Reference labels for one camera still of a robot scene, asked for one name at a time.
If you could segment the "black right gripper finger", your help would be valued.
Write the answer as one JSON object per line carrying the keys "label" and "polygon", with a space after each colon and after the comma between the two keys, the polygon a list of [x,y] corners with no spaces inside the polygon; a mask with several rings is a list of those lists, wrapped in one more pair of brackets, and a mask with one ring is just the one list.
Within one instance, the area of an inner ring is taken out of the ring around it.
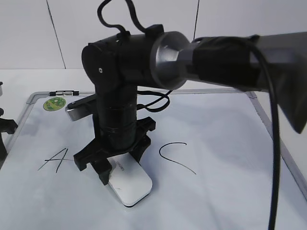
{"label": "black right gripper finger", "polygon": [[103,185],[107,185],[109,182],[110,173],[112,170],[112,165],[108,161],[108,159],[101,159],[92,162],[92,167],[95,172],[98,174],[100,181]]}
{"label": "black right gripper finger", "polygon": [[145,135],[142,139],[137,143],[134,149],[130,152],[130,155],[134,158],[136,162],[140,162],[142,155],[146,151],[146,149],[150,146],[151,139]]}

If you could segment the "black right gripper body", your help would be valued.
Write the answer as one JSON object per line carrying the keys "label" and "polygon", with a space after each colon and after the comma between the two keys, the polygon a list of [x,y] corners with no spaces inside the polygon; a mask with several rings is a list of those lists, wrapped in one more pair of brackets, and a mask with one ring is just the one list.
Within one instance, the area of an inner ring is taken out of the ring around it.
{"label": "black right gripper body", "polygon": [[154,131],[156,128],[156,122],[150,117],[137,120],[135,139],[132,145],[127,149],[116,150],[111,147],[105,138],[100,137],[100,127],[97,115],[93,115],[93,125],[95,134],[94,139],[73,156],[74,162],[80,171],[86,169],[88,163],[130,153],[142,137],[147,135],[148,131]]}

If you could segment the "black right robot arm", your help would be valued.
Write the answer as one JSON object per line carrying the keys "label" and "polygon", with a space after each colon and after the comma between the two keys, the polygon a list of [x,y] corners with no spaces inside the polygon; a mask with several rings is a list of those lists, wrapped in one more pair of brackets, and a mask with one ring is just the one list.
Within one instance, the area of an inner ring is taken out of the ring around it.
{"label": "black right robot arm", "polygon": [[94,84],[95,138],[74,155],[79,170],[90,163],[103,184],[109,181],[109,157],[130,153],[139,161],[150,145],[155,122],[137,119],[138,86],[180,88],[186,81],[230,86],[241,91],[265,91],[292,128],[301,133],[307,123],[307,34],[250,37],[203,37],[190,42],[180,32],[161,25],[131,35],[123,32],[89,43],[82,50],[83,68]]}

